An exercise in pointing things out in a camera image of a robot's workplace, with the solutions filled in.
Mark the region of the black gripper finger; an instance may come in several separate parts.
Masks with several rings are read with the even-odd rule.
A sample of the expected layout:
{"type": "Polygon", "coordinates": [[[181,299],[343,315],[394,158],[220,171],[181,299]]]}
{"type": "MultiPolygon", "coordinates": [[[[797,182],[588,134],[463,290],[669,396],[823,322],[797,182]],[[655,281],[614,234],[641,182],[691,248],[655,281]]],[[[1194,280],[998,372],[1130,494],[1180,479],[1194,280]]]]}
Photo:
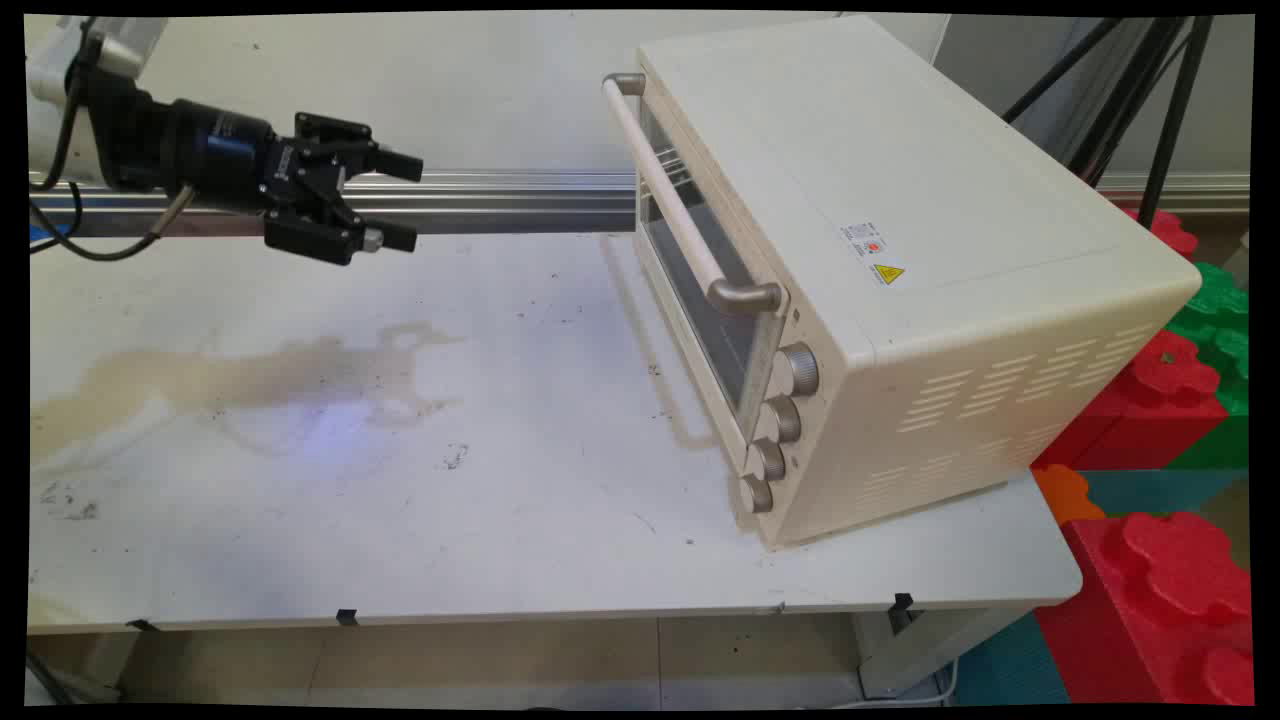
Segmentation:
{"type": "Polygon", "coordinates": [[[411,183],[422,178],[421,158],[378,142],[364,123],[300,111],[294,115],[294,143],[306,161],[343,168],[348,177],[378,173],[411,183]]]}
{"type": "Polygon", "coordinates": [[[358,252],[413,252],[417,246],[413,227],[371,219],[339,190],[301,190],[292,196],[264,190],[262,205],[264,243],[301,258],[347,266],[358,252]]]}

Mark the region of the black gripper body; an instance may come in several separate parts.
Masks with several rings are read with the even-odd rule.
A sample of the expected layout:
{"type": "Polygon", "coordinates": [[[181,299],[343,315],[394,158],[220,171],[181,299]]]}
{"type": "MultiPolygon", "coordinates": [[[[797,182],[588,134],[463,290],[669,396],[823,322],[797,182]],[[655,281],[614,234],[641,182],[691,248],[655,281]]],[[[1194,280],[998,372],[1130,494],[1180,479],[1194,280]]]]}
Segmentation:
{"type": "Polygon", "coordinates": [[[177,100],[164,108],[163,186],[243,215],[344,215],[334,145],[347,124],[300,111],[282,136],[256,117],[177,100]]]}

